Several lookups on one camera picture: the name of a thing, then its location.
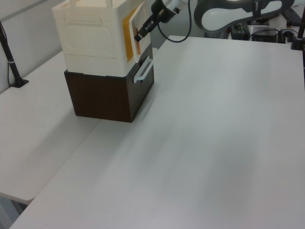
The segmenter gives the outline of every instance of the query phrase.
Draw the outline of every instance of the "dark brown box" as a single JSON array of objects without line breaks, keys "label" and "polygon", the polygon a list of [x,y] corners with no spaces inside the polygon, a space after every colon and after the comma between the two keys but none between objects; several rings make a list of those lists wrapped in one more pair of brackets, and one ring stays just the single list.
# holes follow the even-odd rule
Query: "dark brown box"
[{"label": "dark brown box", "polygon": [[146,58],[153,58],[151,45],[125,77],[96,76],[65,71],[77,116],[131,123],[154,83],[153,68],[142,81],[133,77]]}]

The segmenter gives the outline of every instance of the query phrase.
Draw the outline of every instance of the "white table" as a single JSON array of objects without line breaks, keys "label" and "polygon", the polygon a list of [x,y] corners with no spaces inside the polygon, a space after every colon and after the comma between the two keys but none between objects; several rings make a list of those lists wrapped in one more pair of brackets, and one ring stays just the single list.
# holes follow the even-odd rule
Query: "white table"
[{"label": "white table", "polygon": [[189,38],[154,70],[135,121],[101,120],[11,228],[303,229],[302,53]]},{"label": "white table", "polygon": [[98,119],[76,117],[62,53],[0,95],[0,196],[29,204]]}]

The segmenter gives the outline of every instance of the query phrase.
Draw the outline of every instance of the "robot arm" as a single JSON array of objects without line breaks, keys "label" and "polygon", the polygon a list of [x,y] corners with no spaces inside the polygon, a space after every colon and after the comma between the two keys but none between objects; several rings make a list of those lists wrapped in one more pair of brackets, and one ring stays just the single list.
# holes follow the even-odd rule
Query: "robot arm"
[{"label": "robot arm", "polygon": [[[233,24],[252,21],[281,13],[304,0],[198,0],[194,21],[207,32],[224,31]],[[180,12],[182,0],[156,0],[152,16],[134,38],[139,41],[159,22],[167,23]]]}]

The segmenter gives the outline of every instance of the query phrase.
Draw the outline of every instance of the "black stand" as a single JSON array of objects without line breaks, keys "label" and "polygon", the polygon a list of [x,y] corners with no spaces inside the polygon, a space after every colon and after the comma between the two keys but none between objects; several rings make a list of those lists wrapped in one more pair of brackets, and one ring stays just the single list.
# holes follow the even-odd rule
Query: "black stand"
[{"label": "black stand", "polygon": [[303,15],[302,15],[302,19],[301,19],[299,32],[297,34],[297,37],[293,37],[293,41],[291,44],[292,50],[303,50],[304,49],[304,39],[303,39],[304,30],[305,30],[305,7],[303,10]]},{"label": "black stand", "polygon": [[21,88],[23,85],[27,84],[29,81],[22,79],[21,76],[19,75],[14,58],[10,52],[9,44],[8,44],[8,41],[7,41],[7,38],[6,38],[6,35],[5,35],[1,22],[0,22],[0,42],[3,47],[4,53],[6,55],[6,58],[8,59],[8,63],[10,65],[11,71],[13,72],[13,75],[15,78],[15,83],[13,83],[11,85],[11,87]]}]

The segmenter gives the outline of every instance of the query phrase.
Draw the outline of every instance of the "drawer handle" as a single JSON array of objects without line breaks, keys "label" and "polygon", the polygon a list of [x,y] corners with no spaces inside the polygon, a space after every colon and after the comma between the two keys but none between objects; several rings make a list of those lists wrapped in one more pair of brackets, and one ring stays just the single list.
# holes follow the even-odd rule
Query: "drawer handle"
[{"label": "drawer handle", "polygon": [[138,80],[143,80],[147,76],[148,72],[153,66],[153,60],[149,59],[149,57],[146,58],[142,66],[139,68],[138,72],[133,78],[133,82],[137,82]]}]

